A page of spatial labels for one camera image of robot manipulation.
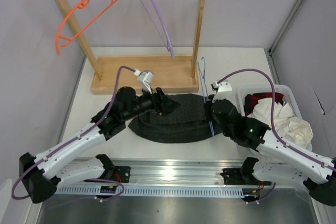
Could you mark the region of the light blue wire hanger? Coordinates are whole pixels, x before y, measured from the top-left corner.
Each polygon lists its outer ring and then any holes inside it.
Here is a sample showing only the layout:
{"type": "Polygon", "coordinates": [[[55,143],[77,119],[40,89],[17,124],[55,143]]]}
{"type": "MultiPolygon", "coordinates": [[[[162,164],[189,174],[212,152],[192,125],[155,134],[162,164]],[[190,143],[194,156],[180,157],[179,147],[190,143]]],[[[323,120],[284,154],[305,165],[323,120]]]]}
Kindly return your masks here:
{"type": "MultiPolygon", "coordinates": [[[[209,101],[209,99],[208,99],[208,89],[206,86],[206,60],[204,57],[202,57],[197,62],[197,69],[198,69],[198,75],[201,81],[201,91],[202,91],[203,101],[205,103],[206,101],[209,101]]],[[[208,121],[208,124],[209,124],[209,129],[211,132],[211,137],[213,137],[215,136],[213,122],[208,121]]]]}

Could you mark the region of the dark grey dotted skirt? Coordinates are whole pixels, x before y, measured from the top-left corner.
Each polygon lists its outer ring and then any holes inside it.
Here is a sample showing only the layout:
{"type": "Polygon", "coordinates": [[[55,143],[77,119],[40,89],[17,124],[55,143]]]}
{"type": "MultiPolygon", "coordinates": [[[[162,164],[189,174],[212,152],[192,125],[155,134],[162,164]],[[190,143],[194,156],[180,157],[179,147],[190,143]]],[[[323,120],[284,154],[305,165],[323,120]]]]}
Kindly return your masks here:
{"type": "Polygon", "coordinates": [[[134,118],[129,129],[139,137],[163,144],[184,144],[206,140],[221,130],[210,128],[204,110],[204,97],[197,94],[169,95],[181,106],[168,115],[147,112],[134,118]]]}

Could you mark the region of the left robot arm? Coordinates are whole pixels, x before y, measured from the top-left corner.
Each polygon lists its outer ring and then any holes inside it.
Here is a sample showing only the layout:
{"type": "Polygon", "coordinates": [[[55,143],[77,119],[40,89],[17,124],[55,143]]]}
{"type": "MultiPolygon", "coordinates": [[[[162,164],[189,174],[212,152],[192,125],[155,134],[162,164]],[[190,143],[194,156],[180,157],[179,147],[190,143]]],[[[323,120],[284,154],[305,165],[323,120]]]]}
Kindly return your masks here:
{"type": "Polygon", "coordinates": [[[63,187],[81,181],[119,184],[115,165],[105,154],[72,164],[79,155],[100,145],[126,128],[126,121],[147,112],[168,115],[180,107],[161,88],[137,96],[131,87],[120,88],[112,100],[72,138],[37,155],[25,153],[19,159],[19,177],[33,203],[41,203],[63,187]]]}

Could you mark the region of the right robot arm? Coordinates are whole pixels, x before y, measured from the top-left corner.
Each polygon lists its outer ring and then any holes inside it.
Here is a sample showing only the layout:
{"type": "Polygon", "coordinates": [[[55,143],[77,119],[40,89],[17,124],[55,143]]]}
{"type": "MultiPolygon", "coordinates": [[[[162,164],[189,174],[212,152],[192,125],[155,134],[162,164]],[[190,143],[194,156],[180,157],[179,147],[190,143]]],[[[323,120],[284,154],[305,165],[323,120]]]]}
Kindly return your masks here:
{"type": "Polygon", "coordinates": [[[334,159],[276,137],[267,124],[242,116],[226,99],[207,99],[204,107],[206,118],[214,122],[224,136],[239,146],[281,161],[271,164],[248,157],[237,176],[223,172],[225,180],[238,179],[239,184],[245,185],[265,182],[297,187],[307,192],[314,200],[327,206],[335,206],[334,159]]]}

